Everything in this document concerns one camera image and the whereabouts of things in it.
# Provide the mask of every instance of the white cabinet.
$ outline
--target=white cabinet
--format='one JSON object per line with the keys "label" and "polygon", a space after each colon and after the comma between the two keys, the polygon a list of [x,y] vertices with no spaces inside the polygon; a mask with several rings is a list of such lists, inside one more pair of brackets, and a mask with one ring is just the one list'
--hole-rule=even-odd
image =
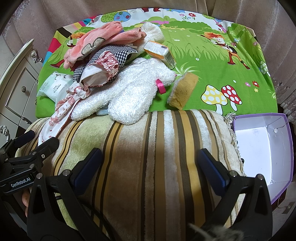
{"label": "white cabinet", "polygon": [[42,59],[33,48],[33,41],[20,49],[0,79],[0,147],[8,137],[15,138],[18,128],[27,129],[37,119],[37,79]]}

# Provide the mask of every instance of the yellow sponge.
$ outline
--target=yellow sponge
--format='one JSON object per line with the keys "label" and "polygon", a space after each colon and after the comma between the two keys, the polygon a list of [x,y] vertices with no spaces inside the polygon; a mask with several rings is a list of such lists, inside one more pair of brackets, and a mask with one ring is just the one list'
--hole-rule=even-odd
{"label": "yellow sponge", "polygon": [[171,107],[182,110],[189,100],[196,84],[198,76],[190,72],[185,73],[182,77],[175,81],[172,92],[167,100]]}

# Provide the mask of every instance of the curtain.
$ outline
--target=curtain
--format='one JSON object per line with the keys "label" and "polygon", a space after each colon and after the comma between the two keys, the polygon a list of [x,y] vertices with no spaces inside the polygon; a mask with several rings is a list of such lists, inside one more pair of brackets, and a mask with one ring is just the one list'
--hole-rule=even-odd
{"label": "curtain", "polygon": [[274,82],[277,101],[296,123],[296,27],[277,0],[24,0],[3,36],[16,54],[34,38],[44,58],[56,29],[123,9],[164,7],[184,9],[236,22],[254,30]]}

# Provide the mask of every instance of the purple box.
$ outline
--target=purple box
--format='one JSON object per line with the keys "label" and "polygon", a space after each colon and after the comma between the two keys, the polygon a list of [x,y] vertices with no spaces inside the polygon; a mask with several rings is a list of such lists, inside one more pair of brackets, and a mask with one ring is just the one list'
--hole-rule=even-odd
{"label": "purple box", "polygon": [[292,181],[293,142],[285,114],[264,113],[235,116],[237,136],[244,172],[249,177],[261,173],[274,203]]}

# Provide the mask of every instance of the green bedsheet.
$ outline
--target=green bedsheet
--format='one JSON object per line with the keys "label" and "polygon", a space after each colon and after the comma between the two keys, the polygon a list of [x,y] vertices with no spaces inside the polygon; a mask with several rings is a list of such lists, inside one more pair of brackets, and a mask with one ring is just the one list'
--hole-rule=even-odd
{"label": "green bedsheet", "polygon": [[[108,21],[119,20],[124,30],[140,27],[143,22],[157,24],[167,45],[176,59],[173,69],[177,78],[186,72],[198,75],[199,81],[184,110],[222,107],[223,115],[236,112],[238,115],[277,112],[276,94],[259,43],[242,25],[205,16],[195,12],[174,9],[131,9],[92,17],[56,31],[44,66],[40,72],[38,89],[53,71],[73,74],[62,62],[68,41],[79,32],[88,32]],[[217,99],[220,92],[227,102]],[[173,109],[167,103],[171,86],[167,92],[158,92],[150,111]],[[38,97],[36,117],[43,118],[54,113],[54,102],[47,97]]]}

